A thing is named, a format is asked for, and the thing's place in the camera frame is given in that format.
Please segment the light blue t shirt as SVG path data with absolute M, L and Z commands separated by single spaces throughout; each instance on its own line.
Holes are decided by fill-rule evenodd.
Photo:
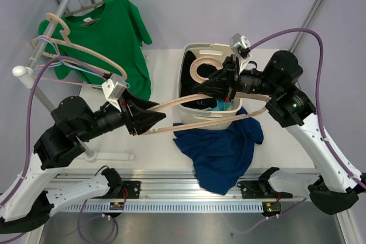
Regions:
M 231 102 L 216 101 L 215 107 L 207 108 L 205 111 L 226 111 L 231 104 Z

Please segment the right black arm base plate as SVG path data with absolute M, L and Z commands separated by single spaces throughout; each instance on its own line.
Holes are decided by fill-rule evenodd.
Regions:
M 276 192 L 268 184 L 260 181 L 239 181 L 237 187 L 241 190 L 242 198 L 245 199 L 277 199 L 293 198 L 293 195 L 286 192 Z

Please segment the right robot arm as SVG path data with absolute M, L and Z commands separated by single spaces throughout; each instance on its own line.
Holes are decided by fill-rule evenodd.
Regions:
M 226 102 L 235 97 L 263 99 L 263 109 L 296 139 L 315 164 L 318 174 L 312 176 L 269 168 L 258 178 L 262 195 L 288 193 L 307 198 L 328 215 L 348 210 L 358 201 L 365 191 L 365 174 L 331 145 L 320 125 L 319 108 L 296 87 L 303 69 L 294 54 L 276 51 L 263 71 L 241 71 L 235 55 L 223 63 L 201 57 L 193 61 L 189 73 L 196 81 L 192 89 L 195 93 Z

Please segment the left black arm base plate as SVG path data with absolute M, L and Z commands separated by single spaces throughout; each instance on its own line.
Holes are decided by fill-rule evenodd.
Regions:
M 118 199 L 139 199 L 141 192 L 140 181 L 124 181 L 121 191 L 117 194 Z

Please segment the green t shirt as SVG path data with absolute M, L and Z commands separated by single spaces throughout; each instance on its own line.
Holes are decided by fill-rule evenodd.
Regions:
M 141 47 L 152 44 L 138 7 L 129 0 L 104 0 L 104 4 L 84 15 L 63 15 L 68 25 L 71 43 L 93 50 L 121 66 L 128 77 L 132 94 L 149 100 L 151 81 Z M 91 25 L 87 21 L 98 19 Z M 60 55 L 121 75 L 106 62 L 83 51 L 58 44 Z

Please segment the pink wire hanger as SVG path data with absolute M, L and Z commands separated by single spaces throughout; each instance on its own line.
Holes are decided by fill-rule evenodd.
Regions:
M 60 54 L 60 50 L 58 49 L 58 45 L 56 44 L 55 40 L 52 39 L 51 37 L 48 37 L 48 36 L 45 36 L 45 35 L 39 35 L 35 40 L 36 40 L 36 43 L 38 43 L 39 40 L 45 41 L 47 44 L 50 44 L 54 48 L 54 51 L 55 51 L 56 54 Z M 90 75 L 93 75 L 93 76 L 96 76 L 96 77 L 100 77 L 95 72 L 92 72 L 90 70 L 85 70 L 81 66 L 76 66 L 71 61 L 66 61 L 64 59 L 60 59 L 57 62 L 53 62 L 49 66 L 49 68 L 55 68 L 55 67 L 60 67 L 60 66 L 65 66 L 65 67 L 68 67 L 72 70 L 79 71 L 81 73 L 86 73 L 86 74 L 90 74 Z M 61 83 L 68 83 L 68 84 L 77 85 L 77 86 L 87 86 L 87 87 L 92 87 L 92 88 L 95 88 L 95 89 L 101 89 L 101 85 L 95 85 L 95 84 L 88 84 L 88 83 L 87 84 L 81 84 L 81 83 L 76 83 L 76 82 L 67 82 L 67 81 L 55 80 L 55 79 L 52 79 L 51 81 L 61 82 Z

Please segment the blue wire hanger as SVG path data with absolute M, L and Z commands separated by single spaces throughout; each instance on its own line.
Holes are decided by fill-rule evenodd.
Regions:
M 33 38 L 31 40 L 31 44 L 32 44 L 33 48 L 35 48 L 38 45 L 38 43 L 36 43 L 35 39 L 36 38 Z M 84 52 L 86 54 L 92 55 L 92 56 L 96 57 L 97 59 L 100 59 L 101 61 L 107 63 L 108 65 L 110 65 L 110 66 L 114 67 L 116 70 L 118 70 L 121 73 L 121 75 L 125 78 L 125 80 L 128 79 L 127 72 L 120 65 L 118 65 L 117 63 L 115 63 L 111 59 L 105 57 L 104 55 L 102 55 L 102 54 L 100 54 L 100 53 L 98 53 L 94 50 L 90 50 L 90 49 L 88 49 L 84 46 L 77 45 L 75 43 L 66 42 L 66 41 L 63 41 L 63 40 L 60 40 L 60 39 L 54 39 L 54 40 L 55 40 L 55 42 L 58 46 L 61 45 L 61 46 L 66 46 L 66 47 L 69 47 L 69 48 L 73 48 L 73 49 L 76 49 L 78 51 Z M 42 55 L 45 56 L 45 57 L 54 58 L 56 56 L 56 53 L 55 53 L 55 51 L 54 51 L 54 53 L 48 53 L 48 52 L 44 51 L 42 53 Z

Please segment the navy blue t shirt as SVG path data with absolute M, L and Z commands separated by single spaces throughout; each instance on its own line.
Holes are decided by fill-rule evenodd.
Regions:
M 263 143 L 264 133 L 260 122 L 250 117 L 224 130 L 175 131 L 173 141 L 192 160 L 200 187 L 226 195 L 249 168 L 254 147 Z

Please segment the black t shirt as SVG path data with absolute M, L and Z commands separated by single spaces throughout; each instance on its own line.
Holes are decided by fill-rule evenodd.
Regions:
M 192 88 L 197 82 L 190 76 L 190 67 L 195 60 L 196 56 L 191 51 L 185 53 L 181 69 L 180 97 L 193 94 Z M 208 77 L 215 71 L 216 68 L 214 66 L 206 64 L 201 65 L 197 70 L 198 74 L 202 77 Z M 217 101 L 214 98 L 199 99 L 183 103 L 182 105 L 190 109 L 214 109 L 217 107 Z

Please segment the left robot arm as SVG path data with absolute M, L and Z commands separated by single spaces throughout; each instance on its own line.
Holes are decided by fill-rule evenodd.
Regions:
M 51 112 L 54 125 L 35 143 L 23 182 L 1 207 L 1 234 L 32 231 L 78 201 L 118 197 L 123 181 L 114 168 L 64 189 L 47 190 L 46 186 L 86 151 L 84 142 L 123 126 L 131 135 L 150 130 L 166 117 L 165 113 L 152 110 L 156 105 L 127 90 L 117 99 L 117 106 L 106 102 L 97 111 L 92 111 L 79 96 L 65 98 Z

